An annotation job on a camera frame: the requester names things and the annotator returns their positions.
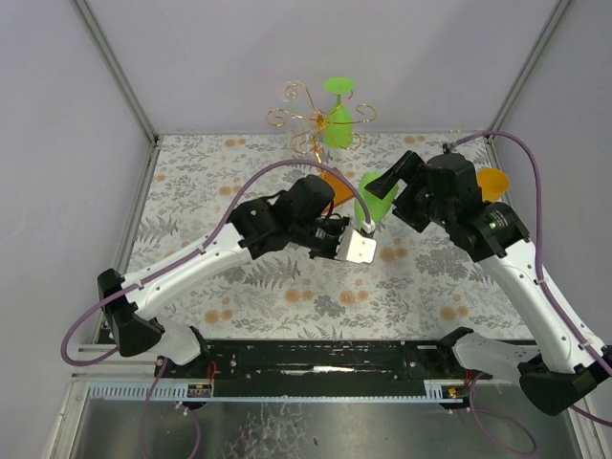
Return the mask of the orange wine glass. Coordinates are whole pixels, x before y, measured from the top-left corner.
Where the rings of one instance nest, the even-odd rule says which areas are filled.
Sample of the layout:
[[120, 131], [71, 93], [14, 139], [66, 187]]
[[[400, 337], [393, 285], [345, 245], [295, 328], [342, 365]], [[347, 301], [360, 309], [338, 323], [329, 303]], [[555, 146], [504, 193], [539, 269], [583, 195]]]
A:
[[477, 173], [476, 178], [484, 202], [499, 201], [511, 184], [509, 177], [496, 168], [483, 168]]

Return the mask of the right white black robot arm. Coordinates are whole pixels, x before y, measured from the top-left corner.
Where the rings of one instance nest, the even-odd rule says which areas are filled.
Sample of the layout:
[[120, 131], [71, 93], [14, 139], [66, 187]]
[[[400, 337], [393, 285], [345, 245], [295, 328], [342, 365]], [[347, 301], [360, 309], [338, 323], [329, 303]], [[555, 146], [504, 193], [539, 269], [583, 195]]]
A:
[[553, 281], [536, 266], [536, 245], [514, 212], [486, 202], [472, 162], [458, 153], [424, 161], [406, 152], [366, 185], [378, 198], [398, 183], [392, 212], [418, 232], [434, 223], [502, 289], [535, 347], [486, 339], [461, 327], [440, 339], [457, 366], [519, 386], [541, 412], [556, 416], [591, 393], [609, 374], [611, 350], [579, 319]]

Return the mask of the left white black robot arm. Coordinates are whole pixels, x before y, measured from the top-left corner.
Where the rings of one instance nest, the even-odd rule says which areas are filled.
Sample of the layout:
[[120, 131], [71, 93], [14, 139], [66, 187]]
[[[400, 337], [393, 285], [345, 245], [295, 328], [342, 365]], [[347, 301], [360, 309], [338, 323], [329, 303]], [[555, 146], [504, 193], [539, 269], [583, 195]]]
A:
[[311, 257], [346, 260], [357, 235], [347, 217], [332, 211], [333, 189], [315, 175], [290, 189], [246, 201], [209, 235], [138, 272], [109, 269], [98, 276], [103, 313], [118, 352], [125, 358], [147, 351], [180, 365], [203, 352], [198, 332], [161, 318], [175, 296], [230, 268], [289, 244], [308, 249]]

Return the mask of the green wine glass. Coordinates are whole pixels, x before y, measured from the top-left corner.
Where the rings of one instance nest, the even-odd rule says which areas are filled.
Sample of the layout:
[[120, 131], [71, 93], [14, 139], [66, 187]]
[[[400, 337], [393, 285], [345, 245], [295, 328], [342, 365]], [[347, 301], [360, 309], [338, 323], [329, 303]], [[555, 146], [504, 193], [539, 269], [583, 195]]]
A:
[[354, 81], [345, 76], [335, 76], [324, 82], [324, 90], [336, 97], [334, 107], [325, 118], [323, 141], [331, 148], [348, 149], [353, 142], [353, 120], [346, 108], [353, 95]]
[[365, 189], [368, 184], [381, 176], [382, 174], [379, 172], [366, 172], [362, 175], [358, 187], [358, 192], [360, 193], [363, 201], [366, 203], [369, 214], [376, 224], [380, 223], [380, 221], [389, 212], [392, 202], [399, 190], [399, 186], [394, 185], [383, 198], [377, 198], [375, 195]]

